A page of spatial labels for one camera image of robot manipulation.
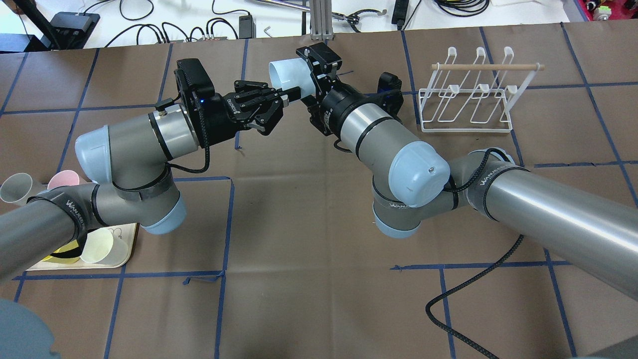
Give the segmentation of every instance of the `brown table surface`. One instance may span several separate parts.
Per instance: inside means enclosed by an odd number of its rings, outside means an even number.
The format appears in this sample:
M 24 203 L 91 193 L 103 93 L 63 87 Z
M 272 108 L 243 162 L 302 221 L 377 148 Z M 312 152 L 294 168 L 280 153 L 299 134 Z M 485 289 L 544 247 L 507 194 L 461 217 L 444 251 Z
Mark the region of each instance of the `brown table surface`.
M 364 93 L 403 80 L 401 118 L 446 159 L 499 146 L 532 172 L 629 206 L 638 186 L 638 21 L 338 34 L 341 79 Z M 78 135 L 175 96 L 175 60 L 199 58 L 220 93 L 268 81 L 269 61 L 307 37 L 176 43 L 0 56 L 0 179 L 46 183 L 81 172 Z M 514 107 L 511 134 L 423 134 L 416 92 L 459 49 L 512 46 L 544 63 Z M 64 358 L 481 358 L 427 319 L 445 288 L 499 258 L 517 233 L 470 208 L 407 240 L 373 224 L 370 172 L 336 151 L 301 103 L 273 134 L 211 148 L 203 175 L 176 172 L 189 215 L 141 230 L 125 267 L 30 272 L 0 286 L 52 329 Z M 176 161 L 198 166 L 200 151 Z M 0 203 L 0 213 L 11 206 Z M 586 355 L 638 334 L 638 303 L 526 240 L 510 260 L 435 314 L 504 358 Z M 395 266 L 406 267 L 397 270 Z M 187 277 L 208 279 L 183 282 Z

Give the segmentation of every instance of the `white wire rack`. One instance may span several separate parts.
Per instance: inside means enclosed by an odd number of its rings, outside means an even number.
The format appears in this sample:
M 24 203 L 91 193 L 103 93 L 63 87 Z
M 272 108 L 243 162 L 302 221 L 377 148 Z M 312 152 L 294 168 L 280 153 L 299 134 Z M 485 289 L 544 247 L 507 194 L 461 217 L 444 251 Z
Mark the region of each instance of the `white wire rack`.
M 477 47 L 472 64 L 455 64 L 455 47 L 447 49 L 443 64 L 432 65 L 427 88 L 419 89 L 420 122 L 423 132 L 510 132 L 510 110 L 538 71 L 545 66 L 513 64 L 514 51 L 507 46 L 499 65 L 487 63 L 486 51 Z M 527 71 L 520 86 L 504 85 L 508 72 Z M 451 83 L 454 79 L 460 82 Z

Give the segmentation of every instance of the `beige tray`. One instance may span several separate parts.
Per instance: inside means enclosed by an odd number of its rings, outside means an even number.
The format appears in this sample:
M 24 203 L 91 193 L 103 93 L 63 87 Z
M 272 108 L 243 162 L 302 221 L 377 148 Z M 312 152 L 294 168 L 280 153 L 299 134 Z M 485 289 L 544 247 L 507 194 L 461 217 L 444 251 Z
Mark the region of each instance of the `beige tray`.
M 109 231 L 111 231 L 114 235 L 119 236 L 128 246 L 128 251 L 126 253 L 126 257 L 122 258 L 122 261 L 119 264 L 113 266 L 105 266 L 104 264 L 94 264 L 94 263 L 86 263 L 79 259 L 75 263 L 70 264 L 61 264 L 61 263 L 50 263 L 50 262 L 37 262 L 31 268 L 27 269 L 31 270 L 59 270 L 59 269 L 89 269 L 89 268 L 117 268 L 131 257 L 131 252 L 133 251 L 133 242 L 135 239 L 135 233 L 137 232 L 137 223 L 134 224 L 123 224 L 123 225 L 115 225 L 113 227 L 107 227 Z

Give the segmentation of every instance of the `red object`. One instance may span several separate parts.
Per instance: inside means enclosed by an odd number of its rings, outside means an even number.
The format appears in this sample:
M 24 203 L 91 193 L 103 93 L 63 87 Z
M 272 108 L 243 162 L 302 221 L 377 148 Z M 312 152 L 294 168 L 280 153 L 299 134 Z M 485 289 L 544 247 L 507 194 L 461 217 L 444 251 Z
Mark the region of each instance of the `red object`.
M 601 4 L 601 6 L 606 6 L 611 9 L 611 16 L 609 17 L 609 20 L 631 19 L 632 15 L 636 11 L 638 11 L 638 10 L 627 10 L 625 8 L 625 1 L 626 0 L 612 0 L 612 1 L 606 1 Z M 585 3 L 587 3 L 587 1 L 584 1 L 584 0 L 579 1 L 582 11 L 587 15 L 587 19 L 589 19 L 589 21 L 592 21 L 594 13 L 593 11 L 587 10 L 587 7 L 585 7 Z

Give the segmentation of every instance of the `gray cup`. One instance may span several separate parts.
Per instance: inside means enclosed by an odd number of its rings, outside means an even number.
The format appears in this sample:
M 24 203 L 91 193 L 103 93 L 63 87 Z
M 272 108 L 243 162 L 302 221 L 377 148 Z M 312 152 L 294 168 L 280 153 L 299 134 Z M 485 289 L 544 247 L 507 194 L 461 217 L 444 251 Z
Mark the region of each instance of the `gray cup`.
M 0 187 L 0 199 L 4 202 L 24 206 L 33 197 L 47 188 L 28 173 L 16 173 L 4 181 Z

